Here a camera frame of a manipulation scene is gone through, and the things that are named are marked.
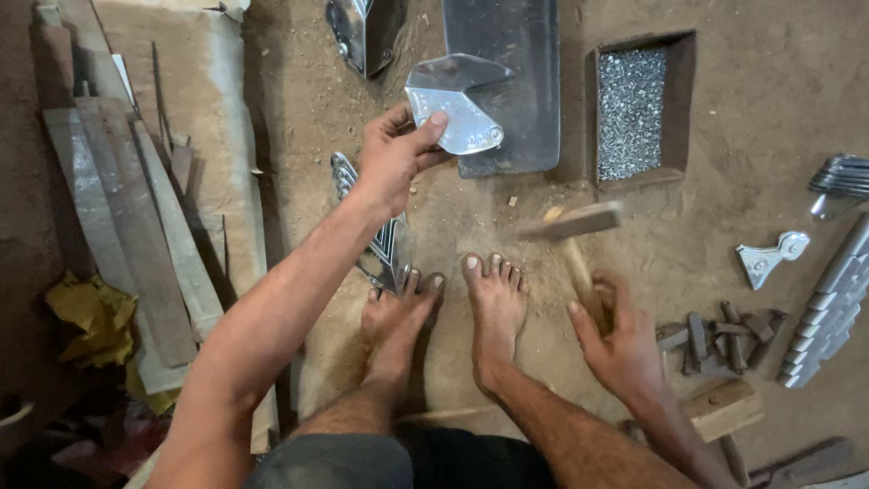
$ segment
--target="workshop floor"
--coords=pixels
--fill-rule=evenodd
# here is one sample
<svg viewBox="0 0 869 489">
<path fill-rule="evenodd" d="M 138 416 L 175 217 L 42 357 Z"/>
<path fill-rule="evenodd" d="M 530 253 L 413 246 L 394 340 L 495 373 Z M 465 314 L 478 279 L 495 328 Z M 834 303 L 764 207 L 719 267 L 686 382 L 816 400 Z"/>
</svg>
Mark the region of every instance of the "workshop floor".
<svg viewBox="0 0 869 489">
<path fill-rule="evenodd" d="M 297 246 L 334 205 L 329 156 L 355 161 L 362 127 L 404 98 L 418 61 L 444 53 L 440 2 L 409 0 L 394 62 L 362 81 L 338 57 L 322 2 L 253 2 L 242 35 L 246 91 L 257 133 L 258 164 L 274 179 L 266 198 L 272 261 Z M 553 391 L 609 421 L 627 416 L 585 367 L 564 305 L 572 297 L 559 257 L 543 244 L 511 239 L 519 223 L 552 205 L 620 199 L 627 221 L 581 240 L 590 259 L 634 282 L 637 300 L 659 324 L 689 311 L 717 317 L 717 304 L 741 311 L 779 308 L 798 317 L 817 277 L 856 214 L 818 224 L 808 214 L 809 177 L 836 152 L 869 154 L 869 15 L 862 0 L 725 2 L 721 0 L 561 1 L 561 163 L 558 169 L 461 180 L 455 162 L 417 178 L 408 222 L 414 265 L 448 278 L 437 326 L 421 347 L 409 411 L 489 405 L 471 377 L 471 311 L 460 258 L 498 251 L 528 271 L 533 291 L 518 361 Z M 648 32 L 697 29 L 690 164 L 678 184 L 598 195 L 584 182 L 583 64 L 596 44 Z M 518 203 L 509 207 L 515 196 Z M 774 245 L 783 231 L 812 243 L 751 291 L 733 253 L 739 244 Z M 306 342 L 300 412 L 307 416 L 351 389 L 364 364 L 358 334 L 368 282 L 351 272 Z M 866 316 L 852 340 L 803 390 L 773 382 L 795 320 L 786 324 L 759 372 L 766 417 L 736 433 L 757 467 L 832 435 L 859 446 L 852 469 L 869 464 L 869 346 Z M 670 379 L 692 397 L 715 379 L 682 378 L 672 355 Z"/>
</svg>

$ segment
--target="foot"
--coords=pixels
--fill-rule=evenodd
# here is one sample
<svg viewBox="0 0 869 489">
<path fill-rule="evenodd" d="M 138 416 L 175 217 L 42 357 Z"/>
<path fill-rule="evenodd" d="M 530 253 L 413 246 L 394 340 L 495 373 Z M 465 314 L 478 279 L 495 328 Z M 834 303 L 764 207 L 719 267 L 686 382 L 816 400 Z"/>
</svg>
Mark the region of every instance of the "foot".
<svg viewBox="0 0 869 489">
<path fill-rule="evenodd" d="M 462 270 L 468 282 L 468 296 L 474 312 L 474 380 L 489 394 L 493 375 L 513 364 L 516 337 L 525 323 L 528 292 L 522 270 L 498 253 L 489 257 L 488 270 L 482 258 L 470 253 Z"/>
<path fill-rule="evenodd" d="M 386 387 L 397 407 L 407 397 L 414 344 L 422 325 L 434 319 L 443 301 L 446 279 L 433 273 L 425 279 L 422 292 L 420 271 L 413 269 L 400 298 L 388 291 L 371 289 L 362 308 L 362 336 L 371 348 L 368 372 L 362 384 Z"/>
</svg>

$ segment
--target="hammer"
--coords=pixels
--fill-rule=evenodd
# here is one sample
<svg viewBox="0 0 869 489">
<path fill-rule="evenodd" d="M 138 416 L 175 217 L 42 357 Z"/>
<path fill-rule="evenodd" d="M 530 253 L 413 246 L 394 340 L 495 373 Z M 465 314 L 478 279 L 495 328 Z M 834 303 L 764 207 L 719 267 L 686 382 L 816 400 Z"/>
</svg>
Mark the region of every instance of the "hammer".
<svg viewBox="0 0 869 489">
<path fill-rule="evenodd" d="M 520 232 L 521 238 L 546 239 L 558 243 L 576 297 L 598 325 L 601 336 L 612 332 L 613 327 L 607 321 L 586 260 L 573 237 L 621 226 L 621 208 L 619 201 L 587 205 L 571 211 L 553 207 L 543 217 L 543 224 Z"/>
</svg>

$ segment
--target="fingernail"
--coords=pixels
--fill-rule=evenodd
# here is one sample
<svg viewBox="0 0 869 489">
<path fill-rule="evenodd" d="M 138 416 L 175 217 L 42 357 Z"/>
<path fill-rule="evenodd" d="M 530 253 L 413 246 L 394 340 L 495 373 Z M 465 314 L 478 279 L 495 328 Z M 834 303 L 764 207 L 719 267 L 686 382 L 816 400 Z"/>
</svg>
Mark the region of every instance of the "fingernail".
<svg viewBox="0 0 869 489">
<path fill-rule="evenodd" d="M 447 123 L 447 112 L 437 111 L 428 118 L 434 125 L 444 125 Z"/>
</svg>

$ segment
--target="hammer head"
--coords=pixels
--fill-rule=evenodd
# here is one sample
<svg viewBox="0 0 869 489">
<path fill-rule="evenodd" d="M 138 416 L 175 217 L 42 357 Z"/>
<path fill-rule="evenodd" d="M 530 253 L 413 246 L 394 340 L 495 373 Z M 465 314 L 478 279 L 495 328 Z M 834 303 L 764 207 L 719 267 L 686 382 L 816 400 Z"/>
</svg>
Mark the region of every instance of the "hammer head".
<svg viewBox="0 0 869 489">
<path fill-rule="evenodd" d="M 519 236 L 525 239 L 557 241 L 589 232 L 605 231 L 621 226 L 621 209 L 621 202 L 617 200 L 564 212 L 553 208 L 544 217 L 545 224 L 520 231 Z"/>
</svg>

